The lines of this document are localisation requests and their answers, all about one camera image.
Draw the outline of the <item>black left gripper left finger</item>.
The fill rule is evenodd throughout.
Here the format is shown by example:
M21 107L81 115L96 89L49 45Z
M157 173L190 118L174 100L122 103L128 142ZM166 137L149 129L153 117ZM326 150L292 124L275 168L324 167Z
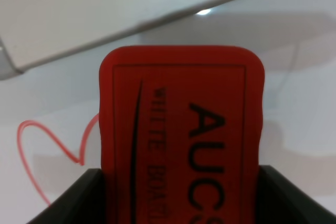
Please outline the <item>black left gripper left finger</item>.
M88 169L31 224L106 223L104 175Z

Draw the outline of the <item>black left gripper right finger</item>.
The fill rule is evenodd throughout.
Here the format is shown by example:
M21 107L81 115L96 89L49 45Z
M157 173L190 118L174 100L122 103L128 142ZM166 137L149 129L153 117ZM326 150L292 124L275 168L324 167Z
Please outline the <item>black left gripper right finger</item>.
M258 222L335 224L335 214L310 198L269 165L258 175Z

